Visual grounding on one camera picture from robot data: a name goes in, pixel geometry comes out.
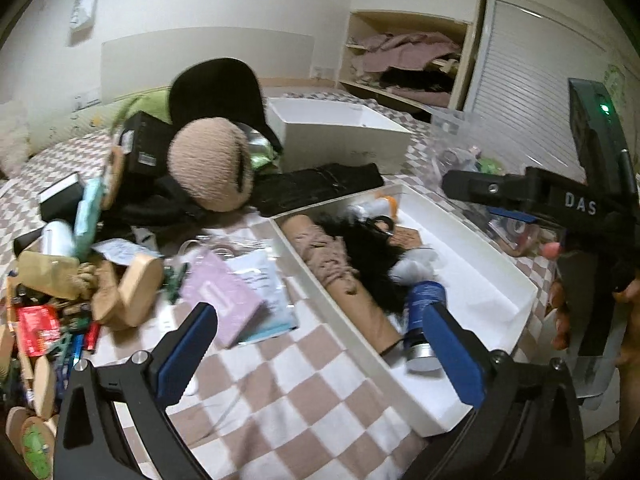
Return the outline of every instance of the headboard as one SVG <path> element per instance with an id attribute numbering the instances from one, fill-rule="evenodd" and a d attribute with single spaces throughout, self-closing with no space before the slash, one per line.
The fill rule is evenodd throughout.
<path id="1" fill-rule="evenodd" d="M 312 36 L 240 27 L 174 28 L 102 44 L 102 101 L 169 86 L 188 67 L 216 57 L 235 57 L 260 78 L 309 77 Z"/>

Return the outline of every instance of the black fluffy toy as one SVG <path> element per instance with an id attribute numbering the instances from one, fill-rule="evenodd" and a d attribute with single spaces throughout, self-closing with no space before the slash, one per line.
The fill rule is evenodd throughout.
<path id="1" fill-rule="evenodd" d="M 388 276 L 404 249 L 388 244 L 382 231 L 364 222 L 321 216 L 316 222 L 332 237 L 342 237 L 351 267 L 371 297 L 388 314 L 402 314 L 409 287 L 396 285 Z"/>

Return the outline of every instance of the pink package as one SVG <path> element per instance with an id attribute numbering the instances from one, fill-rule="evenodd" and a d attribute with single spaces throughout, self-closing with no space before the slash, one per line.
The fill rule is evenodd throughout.
<path id="1" fill-rule="evenodd" d="M 264 301 L 211 251 L 204 251 L 191 266 L 180 295 L 192 307 L 204 301 L 216 309 L 218 333 L 215 341 L 225 348 L 238 339 Z"/>

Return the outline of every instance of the rope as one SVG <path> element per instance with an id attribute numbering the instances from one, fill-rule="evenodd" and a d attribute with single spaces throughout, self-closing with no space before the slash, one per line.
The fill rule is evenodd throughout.
<path id="1" fill-rule="evenodd" d="M 78 273 L 70 279 L 73 286 L 80 291 L 83 300 L 90 300 L 98 288 L 98 277 L 92 264 L 80 264 Z"/>
<path id="2" fill-rule="evenodd" d="M 312 225 L 296 235 L 294 245 L 300 257 L 324 288 L 335 280 L 342 280 L 345 293 L 356 294 L 354 276 L 358 271 L 348 263 L 342 237 L 332 238 L 320 226 Z"/>

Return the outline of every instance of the black cap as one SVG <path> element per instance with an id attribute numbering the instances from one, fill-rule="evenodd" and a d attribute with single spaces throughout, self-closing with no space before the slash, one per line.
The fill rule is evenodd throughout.
<path id="1" fill-rule="evenodd" d="M 169 113 L 177 131 L 191 121 L 212 117 L 247 124 L 263 134 L 276 152 L 282 152 L 264 116 L 258 79 L 239 59 L 211 59 L 182 72 L 169 92 Z"/>

